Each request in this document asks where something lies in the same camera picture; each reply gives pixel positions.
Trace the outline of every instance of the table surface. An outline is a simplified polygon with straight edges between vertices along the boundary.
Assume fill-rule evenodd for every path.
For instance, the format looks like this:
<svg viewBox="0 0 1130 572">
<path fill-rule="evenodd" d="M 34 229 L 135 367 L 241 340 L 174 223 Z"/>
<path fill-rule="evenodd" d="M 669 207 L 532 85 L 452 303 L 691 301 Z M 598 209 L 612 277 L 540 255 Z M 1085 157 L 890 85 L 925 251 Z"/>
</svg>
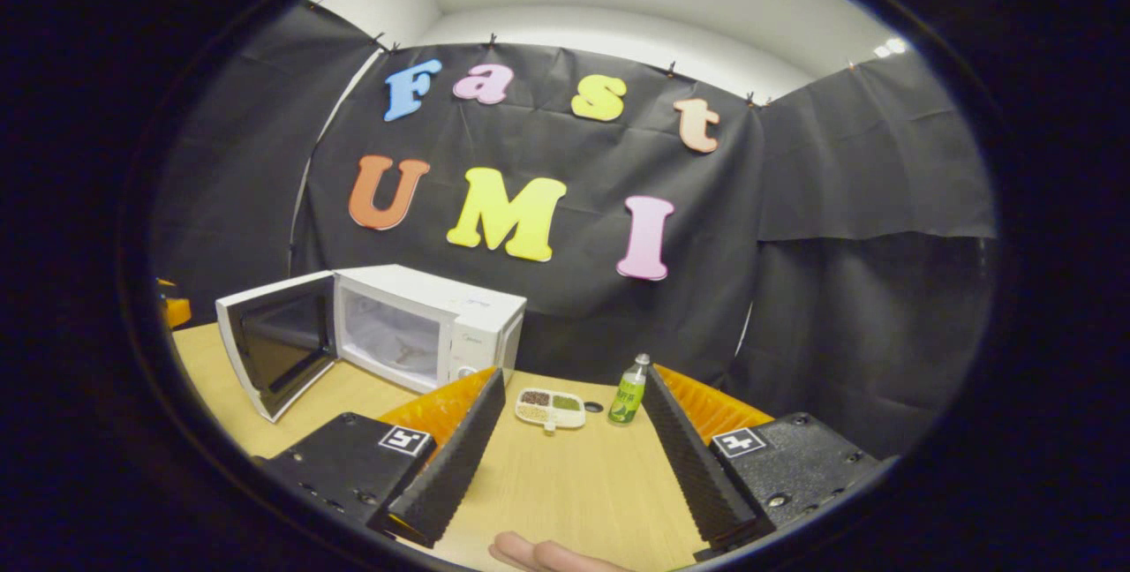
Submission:
<svg viewBox="0 0 1130 572">
<path fill-rule="evenodd" d="M 216 324 L 174 331 L 173 339 L 216 422 L 253 456 L 275 457 L 342 413 L 376 418 L 418 396 L 338 362 L 271 424 L 240 385 Z M 693 553 L 707 544 L 698 537 L 647 413 L 641 408 L 624 427 L 609 424 L 605 413 L 590 413 L 581 428 L 558 428 L 550 436 L 514 415 L 516 396 L 528 387 L 574 393 L 605 407 L 616 393 L 615 385 L 514 372 L 506 407 L 447 531 L 432 549 L 406 544 L 483 571 L 513 571 L 487 553 L 494 536 L 505 530 L 534 543 L 554 539 L 638 572 L 694 563 Z"/>
</svg>

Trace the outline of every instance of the green bottle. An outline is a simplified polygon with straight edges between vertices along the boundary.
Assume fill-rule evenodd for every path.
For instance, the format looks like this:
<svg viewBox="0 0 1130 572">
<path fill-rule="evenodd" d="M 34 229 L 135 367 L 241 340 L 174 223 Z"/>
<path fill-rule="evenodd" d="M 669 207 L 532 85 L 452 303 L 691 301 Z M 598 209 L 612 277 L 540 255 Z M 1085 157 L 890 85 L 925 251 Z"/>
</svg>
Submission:
<svg viewBox="0 0 1130 572">
<path fill-rule="evenodd" d="M 608 407 L 608 419 L 612 424 L 625 425 L 632 422 L 635 411 L 643 401 L 643 388 L 647 382 L 647 365 L 651 358 L 647 354 L 636 356 L 636 362 L 620 376 L 620 388 L 616 390 L 616 399 Z"/>
</svg>

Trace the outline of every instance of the foam letter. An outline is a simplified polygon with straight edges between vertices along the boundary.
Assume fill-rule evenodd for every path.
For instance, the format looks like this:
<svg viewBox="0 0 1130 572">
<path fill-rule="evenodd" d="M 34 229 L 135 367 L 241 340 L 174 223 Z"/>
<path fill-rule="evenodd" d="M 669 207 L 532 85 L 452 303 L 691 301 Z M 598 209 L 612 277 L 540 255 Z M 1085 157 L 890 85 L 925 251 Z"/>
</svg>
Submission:
<svg viewBox="0 0 1130 572">
<path fill-rule="evenodd" d="M 617 96 L 628 93 L 628 86 L 620 78 L 608 76 L 585 76 L 576 85 L 573 96 L 573 113 L 581 118 L 591 118 L 608 122 L 624 113 L 624 101 Z"/>
<path fill-rule="evenodd" d="M 466 78 L 455 83 L 455 97 L 476 98 L 480 104 L 498 104 L 504 101 L 506 86 L 514 78 L 514 71 L 502 64 L 479 64 L 467 73 Z"/>
<path fill-rule="evenodd" d="M 384 121 L 392 122 L 419 110 L 420 103 L 415 97 L 416 94 L 426 94 L 432 88 L 431 75 L 441 69 L 443 64 L 438 60 L 429 60 L 385 78 L 384 84 L 389 85 L 389 112 L 384 113 Z"/>
<path fill-rule="evenodd" d="M 712 153 L 718 148 L 718 140 L 706 137 L 706 122 L 718 124 L 718 113 L 706 107 L 705 98 L 681 98 L 675 103 L 675 110 L 681 111 L 679 118 L 679 137 L 690 150 Z"/>
<path fill-rule="evenodd" d="M 628 236 L 628 253 L 616 263 L 616 270 L 632 278 L 667 278 L 667 266 L 659 260 L 659 255 L 663 246 L 663 220 L 675 213 L 675 206 L 654 197 L 629 197 L 624 205 L 632 211 L 632 234 Z"/>
<path fill-rule="evenodd" d="M 513 226 L 514 236 L 506 242 L 506 253 L 530 261 L 548 261 L 554 251 L 549 248 L 549 223 L 554 218 L 557 200 L 565 194 L 565 184 L 557 180 L 538 177 L 522 189 L 513 201 L 506 196 L 502 173 L 494 168 L 471 168 L 467 172 L 470 187 L 459 223 L 447 231 L 447 241 L 475 248 L 479 244 L 479 218 L 487 246 L 494 250 Z"/>
<path fill-rule="evenodd" d="M 424 173 L 432 170 L 427 162 L 419 159 L 400 162 L 400 185 L 397 187 L 397 194 L 388 209 L 377 210 L 373 208 L 373 196 L 376 193 L 376 187 L 381 184 L 381 175 L 392 166 L 392 159 L 381 155 L 366 155 L 360 158 L 359 166 L 357 181 L 354 182 L 354 190 L 349 193 L 349 215 L 358 225 L 375 231 L 394 228 L 405 219 L 412 202 L 412 194 L 416 193 L 416 184 Z"/>
</svg>

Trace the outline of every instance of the microwave door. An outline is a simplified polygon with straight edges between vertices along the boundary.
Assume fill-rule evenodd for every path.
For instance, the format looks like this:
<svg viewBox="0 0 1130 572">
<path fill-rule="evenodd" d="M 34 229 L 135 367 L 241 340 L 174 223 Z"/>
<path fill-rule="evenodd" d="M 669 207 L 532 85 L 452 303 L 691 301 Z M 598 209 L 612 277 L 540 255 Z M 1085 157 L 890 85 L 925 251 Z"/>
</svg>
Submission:
<svg viewBox="0 0 1130 572">
<path fill-rule="evenodd" d="M 270 422 L 337 358 L 332 272 L 319 272 L 216 302 L 220 335 L 240 383 Z"/>
</svg>

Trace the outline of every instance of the white microwave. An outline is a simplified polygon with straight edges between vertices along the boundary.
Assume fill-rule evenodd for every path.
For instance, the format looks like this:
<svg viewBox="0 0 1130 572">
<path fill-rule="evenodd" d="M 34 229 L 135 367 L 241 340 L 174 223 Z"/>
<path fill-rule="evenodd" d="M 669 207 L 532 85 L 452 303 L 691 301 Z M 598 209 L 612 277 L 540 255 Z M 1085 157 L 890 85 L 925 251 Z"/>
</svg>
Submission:
<svg viewBox="0 0 1130 572">
<path fill-rule="evenodd" d="M 420 393 L 499 366 L 510 380 L 525 298 L 402 266 L 315 272 L 216 301 L 240 384 L 276 422 L 341 358 Z"/>
</svg>

